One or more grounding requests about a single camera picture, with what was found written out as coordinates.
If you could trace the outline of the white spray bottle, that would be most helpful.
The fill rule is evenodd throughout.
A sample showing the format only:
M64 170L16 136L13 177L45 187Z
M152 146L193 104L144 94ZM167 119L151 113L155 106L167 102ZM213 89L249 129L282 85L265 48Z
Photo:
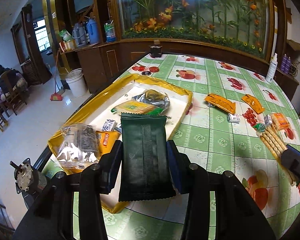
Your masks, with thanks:
M268 72L266 75L266 81L268 83L271 83L273 81L276 69L277 69L277 53L274 53L274 56L271 58Z

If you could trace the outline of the small white candy packet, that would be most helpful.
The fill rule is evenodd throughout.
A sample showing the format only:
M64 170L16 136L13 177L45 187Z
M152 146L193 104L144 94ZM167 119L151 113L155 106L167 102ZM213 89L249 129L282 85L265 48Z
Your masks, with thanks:
M229 123L239 124L239 122L240 122L240 116L238 114L231 114L231 113L229 113L228 116L227 116L227 121Z

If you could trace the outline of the silver foil snack pack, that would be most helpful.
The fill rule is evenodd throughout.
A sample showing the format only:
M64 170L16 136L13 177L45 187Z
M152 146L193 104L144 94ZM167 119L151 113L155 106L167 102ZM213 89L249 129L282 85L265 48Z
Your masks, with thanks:
M161 93L153 89L143 91L141 94L132 97L132 100L143 102L165 111L170 106L170 99L166 93Z

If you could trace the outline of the green tablecloth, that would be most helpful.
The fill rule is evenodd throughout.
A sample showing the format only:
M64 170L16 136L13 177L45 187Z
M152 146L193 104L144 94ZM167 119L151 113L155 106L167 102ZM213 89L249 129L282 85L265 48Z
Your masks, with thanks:
M119 78L130 74L161 79L193 93L172 140L180 153L212 174L231 171L247 196L239 200L222 188L198 197L194 207L206 206L207 211L195 219L195 239L287 238L300 213L300 184L290 185L253 128L271 113L282 113L290 128L276 133L300 151L300 118L279 85L232 64L176 54L146 55ZM211 93L236 104L239 124L229 123L226 111L205 101ZM257 98L265 111L256 114L242 101L245 94Z

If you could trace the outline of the purple bottles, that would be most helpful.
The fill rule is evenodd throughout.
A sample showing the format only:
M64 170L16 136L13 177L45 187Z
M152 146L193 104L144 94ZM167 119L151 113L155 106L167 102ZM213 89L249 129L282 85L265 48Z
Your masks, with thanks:
M290 70L290 66L291 66L291 59L285 54L282 58L280 70L283 71L285 74L288 74Z

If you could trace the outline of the dark green snack pouch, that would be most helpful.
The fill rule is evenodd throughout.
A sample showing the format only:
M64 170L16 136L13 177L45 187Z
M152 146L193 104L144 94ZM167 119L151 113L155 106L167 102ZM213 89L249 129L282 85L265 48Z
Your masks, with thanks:
M119 201L176 196L167 158L166 117L121 114L123 159Z

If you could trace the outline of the clear seaweed snack bag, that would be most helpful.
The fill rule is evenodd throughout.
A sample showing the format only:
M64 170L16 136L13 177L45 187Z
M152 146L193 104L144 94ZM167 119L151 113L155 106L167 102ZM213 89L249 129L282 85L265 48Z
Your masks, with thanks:
M63 141L58 148L57 161L63 170L81 172L98 163L100 152L94 126L76 123L61 128Z

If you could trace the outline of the blue water jug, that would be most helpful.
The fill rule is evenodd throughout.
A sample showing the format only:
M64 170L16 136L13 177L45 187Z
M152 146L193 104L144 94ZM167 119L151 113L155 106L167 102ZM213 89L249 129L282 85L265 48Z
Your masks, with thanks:
M87 22L86 27L89 35L90 44L97 44L100 41L97 22L94 19L90 18Z

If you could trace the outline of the Weidan cracker pack green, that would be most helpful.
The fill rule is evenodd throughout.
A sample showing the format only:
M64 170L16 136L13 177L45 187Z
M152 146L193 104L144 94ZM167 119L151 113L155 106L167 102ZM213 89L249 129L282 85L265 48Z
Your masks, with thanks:
M153 114L158 115L163 112L163 109L155 105L129 100L123 102L111 109L111 113L130 113L130 114Z

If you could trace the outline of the red broom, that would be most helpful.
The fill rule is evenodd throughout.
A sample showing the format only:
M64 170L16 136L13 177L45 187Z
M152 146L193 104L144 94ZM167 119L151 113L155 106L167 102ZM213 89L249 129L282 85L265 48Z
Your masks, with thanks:
M56 67L55 67L55 73L53 74L54 78L54 93L50 95L50 100L51 101L62 101L63 97L62 94L64 93L64 89L62 87L59 87L58 82L57 82L57 63L58 63L58 57L59 57L59 52L57 52L57 57L56 57Z

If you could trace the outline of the orange snack sachet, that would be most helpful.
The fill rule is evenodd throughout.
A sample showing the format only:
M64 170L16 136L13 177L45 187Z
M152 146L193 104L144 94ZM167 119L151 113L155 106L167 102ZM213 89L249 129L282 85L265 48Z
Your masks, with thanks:
M236 104L220 95L212 94L212 93L208 94L205 97L205 101L207 103L210 103L210 104L220 108L221 110L226 111L227 113L230 113L230 114L236 113Z
M242 96L242 101L247 103L256 114L261 114L265 111L259 100L250 94Z

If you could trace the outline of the orange packet in tray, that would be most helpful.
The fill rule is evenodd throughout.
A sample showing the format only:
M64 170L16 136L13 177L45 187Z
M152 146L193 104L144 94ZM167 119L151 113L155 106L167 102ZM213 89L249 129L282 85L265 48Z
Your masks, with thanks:
M96 131L97 145L100 156L111 151L116 140L119 139L120 133L117 131Z

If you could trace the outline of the seated person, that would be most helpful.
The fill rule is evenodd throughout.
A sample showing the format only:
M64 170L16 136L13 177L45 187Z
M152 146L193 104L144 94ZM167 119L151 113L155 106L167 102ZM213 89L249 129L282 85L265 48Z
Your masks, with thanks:
M27 91L27 82L21 72L0 65L0 103L3 103L10 94L10 89L21 92Z

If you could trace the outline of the dark glass jar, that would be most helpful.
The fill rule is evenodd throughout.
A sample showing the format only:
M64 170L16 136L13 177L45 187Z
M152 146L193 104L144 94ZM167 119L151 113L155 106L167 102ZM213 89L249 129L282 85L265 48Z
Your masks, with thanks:
M152 58L162 57L162 46L160 40L154 40L153 45L150 46L150 54Z

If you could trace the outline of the orange cracker pack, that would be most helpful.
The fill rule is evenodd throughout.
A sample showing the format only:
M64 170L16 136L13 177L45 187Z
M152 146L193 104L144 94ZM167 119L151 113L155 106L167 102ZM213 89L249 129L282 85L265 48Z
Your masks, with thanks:
M276 131L281 131L290 128L290 123L286 116L282 113L271 113L271 120Z

